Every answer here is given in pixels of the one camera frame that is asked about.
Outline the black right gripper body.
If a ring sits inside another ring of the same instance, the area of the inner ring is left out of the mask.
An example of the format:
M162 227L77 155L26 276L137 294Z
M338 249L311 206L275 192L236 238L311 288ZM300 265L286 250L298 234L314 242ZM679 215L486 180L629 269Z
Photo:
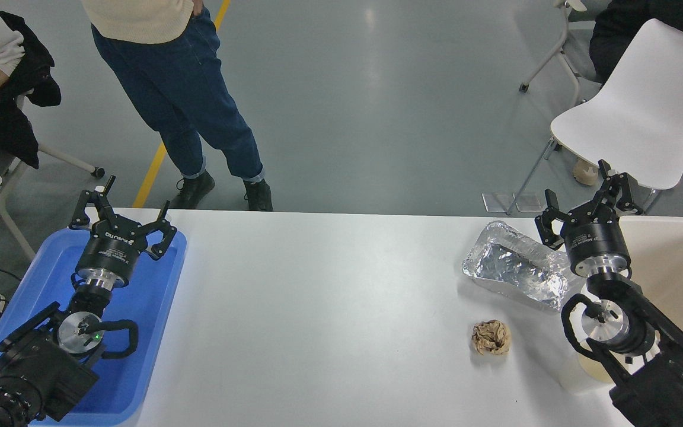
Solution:
M624 271L631 257L619 226L615 208L575 208L571 222L562 227L562 238L572 271L605 267Z

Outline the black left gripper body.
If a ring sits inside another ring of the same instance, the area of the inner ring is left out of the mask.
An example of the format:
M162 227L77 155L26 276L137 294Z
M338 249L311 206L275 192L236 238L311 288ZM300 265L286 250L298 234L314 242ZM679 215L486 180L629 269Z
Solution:
M114 221L101 219L91 227L91 236L76 265L76 273L87 279L91 271L105 270L117 279L130 279L146 236L139 232L142 224L119 216Z

